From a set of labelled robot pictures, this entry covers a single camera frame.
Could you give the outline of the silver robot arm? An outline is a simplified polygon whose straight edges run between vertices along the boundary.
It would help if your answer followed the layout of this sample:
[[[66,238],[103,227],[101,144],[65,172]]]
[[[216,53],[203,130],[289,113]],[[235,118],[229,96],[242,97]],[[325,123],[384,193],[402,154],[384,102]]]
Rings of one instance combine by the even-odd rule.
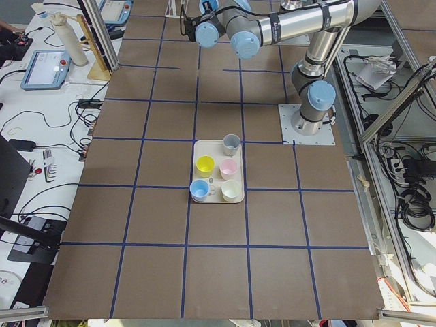
[[[301,105],[291,118],[292,128],[314,136],[333,107],[336,91],[325,75],[350,28],[370,17],[380,1],[282,1],[279,11],[253,12],[248,1],[200,1],[200,15],[179,11],[181,35],[203,48],[212,48],[227,36],[239,59],[253,58],[263,46],[309,36],[304,57],[292,70],[291,81]]]
[[[282,12],[292,11],[302,8],[305,3],[305,0],[281,0],[280,10]]]

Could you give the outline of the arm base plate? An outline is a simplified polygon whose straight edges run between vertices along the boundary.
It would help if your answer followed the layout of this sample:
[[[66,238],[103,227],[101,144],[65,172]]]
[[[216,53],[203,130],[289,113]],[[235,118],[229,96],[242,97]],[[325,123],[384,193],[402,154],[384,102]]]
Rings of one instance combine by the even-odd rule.
[[[284,144],[334,146],[332,125],[325,114],[323,121],[312,123],[300,115],[300,104],[279,104],[281,134]]]

